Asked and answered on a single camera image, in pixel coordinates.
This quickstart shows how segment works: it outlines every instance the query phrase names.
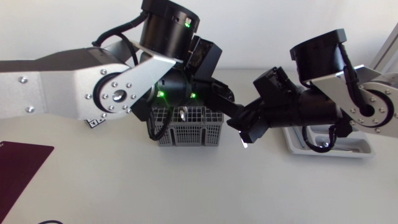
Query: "gray plastic basket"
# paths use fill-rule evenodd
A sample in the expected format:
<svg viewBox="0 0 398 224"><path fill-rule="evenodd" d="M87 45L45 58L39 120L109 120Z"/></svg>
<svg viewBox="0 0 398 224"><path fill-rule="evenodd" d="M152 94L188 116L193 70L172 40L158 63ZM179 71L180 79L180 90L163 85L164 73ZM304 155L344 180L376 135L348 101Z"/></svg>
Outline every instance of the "gray plastic basket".
<svg viewBox="0 0 398 224"><path fill-rule="evenodd" d="M153 108L155 131L167 116L167 108ZM204 106L175 107L172 120L159 146L218 146L224 114Z"/></svg>

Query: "dark red mat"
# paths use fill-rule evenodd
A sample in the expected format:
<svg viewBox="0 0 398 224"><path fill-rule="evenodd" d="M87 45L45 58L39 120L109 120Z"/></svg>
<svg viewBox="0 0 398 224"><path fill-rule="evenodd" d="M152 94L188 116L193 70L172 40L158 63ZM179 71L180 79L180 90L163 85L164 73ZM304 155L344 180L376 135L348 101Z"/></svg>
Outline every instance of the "dark red mat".
<svg viewBox="0 0 398 224"><path fill-rule="evenodd" d="M53 149L52 146L0 142L0 223Z"/></svg>

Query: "black cable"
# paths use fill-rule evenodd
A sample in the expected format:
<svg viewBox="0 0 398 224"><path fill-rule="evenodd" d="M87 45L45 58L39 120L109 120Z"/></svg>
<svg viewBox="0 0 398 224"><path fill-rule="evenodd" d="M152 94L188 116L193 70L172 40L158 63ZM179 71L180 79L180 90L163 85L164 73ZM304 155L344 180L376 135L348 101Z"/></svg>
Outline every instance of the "black cable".
<svg viewBox="0 0 398 224"><path fill-rule="evenodd" d="M145 11L142 11L140 13L140 15L137 18L135 18L134 20L132 20L128 23L125 23L123 25L120 25L118 27L115 27L113 29L110 29L110 30L106 31L105 33L101 34L98 37L98 39L92 43L93 46L100 47L106 39L110 38L113 35L121 34L124 31L127 31L129 29L132 29L132 28L138 26L139 24L141 24L141 22L144 22L147 19L147 17L148 17L148 13L146 13Z"/></svg>
<svg viewBox="0 0 398 224"><path fill-rule="evenodd" d="M56 221L56 220L48 220L48 221L41 222L39 224L62 224L62 222Z"/></svg>
<svg viewBox="0 0 398 224"><path fill-rule="evenodd" d="M314 87L314 85L312 85L311 82L310 82L310 84L306 84L305 82L302 82L302 81L300 80L300 83L301 83L301 85L303 85L303 86L305 86L305 87L307 87L307 88L313 88L313 87Z"/></svg>
<svg viewBox="0 0 398 224"><path fill-rule="evenodd" d="M333 146L335 146L335 143L336 143L336 140L337 140L336 126L335 125L332 125L332 126L329 127L329 140L330 140L330 143L329 143L328 147L320 147L320 146L315 146L315 145L311 144L310 141L308 140L308 137L307 137L307 127L306 126L303 126L303 128L302 128L302 135L303 135L303 139L304 139L306 145L310 149L312 149L312 150L314 150L315 152L318 152L318 153L325 153L325 152L330 151L333 148Z"/></svg>
<svg viewBox="0 0 398 224"><path fill-rule="evenodd" d="M138 58L136 55L136 50L133 46L133 44L131 43L131 41L123 34L116 34L116 36L122 38L123 42L126 43L126 45L129 47L131 56L132 56L132 60L134 61L134 65L137 66L138 65Z"/></svg>
<svg viewBox="0 0 398 224"><path fill-rule="evenodd" d="M338 47L340 49L341 56L343 57L343 61L346 64L346 66L344 66L343 71L344 71L344 76L346 79L346 85L347 85L349 97L351 98L353 103L359 108L360 112L366 116L370 112L369 112L368 107L366 106L366 102L361 94L361 90L359 89L359 86L358 86L359 79L356 74L356 71L351 64L351 61L348 58L348 54L347 54L347 51L345 50L344 45L342 43L339 43Z"/></svg>
<svg viewBox="0 0 398 224"><path fill-rule="evenodd" d="M166 130L172 120L173 117L173 108L169 108L169 112L167 113L166 119L163 123L162 128L155 134L155 118L154 118L154 113L153 111L150 112L150 116L149 119L147 120L147 129L148 129L148 135L149 138L154 140L154 141L158 141L160 140L164 134L166 133Z"/></svg>

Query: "screw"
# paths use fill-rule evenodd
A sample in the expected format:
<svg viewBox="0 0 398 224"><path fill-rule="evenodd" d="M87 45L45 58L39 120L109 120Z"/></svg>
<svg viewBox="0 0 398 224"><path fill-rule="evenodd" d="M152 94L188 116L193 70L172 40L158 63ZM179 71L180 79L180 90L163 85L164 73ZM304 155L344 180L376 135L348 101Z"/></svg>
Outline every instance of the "screw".
<svg viewBox="0 0 398 224"><path fill-rule="evenodd" d="M19 77L18 80L19 80L19 82L22 83L22 84L27 83L27 78L26 78L26 77Z"/></svg>
<svg viewBox="0 0 398 224"><path fill-rule="evenodd" d="M25 110L28 113L33 113L35 111L35 108L33 106L30 106L30 107L26 108Z"/></svg>

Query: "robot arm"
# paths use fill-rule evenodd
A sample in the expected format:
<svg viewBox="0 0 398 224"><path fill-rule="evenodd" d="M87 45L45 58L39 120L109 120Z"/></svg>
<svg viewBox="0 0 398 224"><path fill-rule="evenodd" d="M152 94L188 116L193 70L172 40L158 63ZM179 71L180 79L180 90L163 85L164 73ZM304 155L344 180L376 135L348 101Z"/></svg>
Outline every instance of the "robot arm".
<svg viewBox="0 0 398 224"><path fill-rule="evenodd" d="M227 114L228 125L248 143L268 128L303 126L306 136L305 127L317 124L331 124L329 147L307 142L318 152L330 150L353 128L398 137L398 74L353 68L342 45L344 30L290 51L307 90L295 86L282 68L272 68L254 81L260 97L243 107L234 103L227 85L211 77L222 51L194 36L199 18L193 12L168 0L144 0L142 9L137 19L101 35L94 47L0 62L0 118L52 113L116 119L134 113L148 122L153 106L204 105ZM143 21L139 43L121 34ZM112 35L123 41L101 48ZM139 62L136 53L141 53ZM133 67L126 64L130 57ZM150 130L149 135L159 138Z"/></svg>

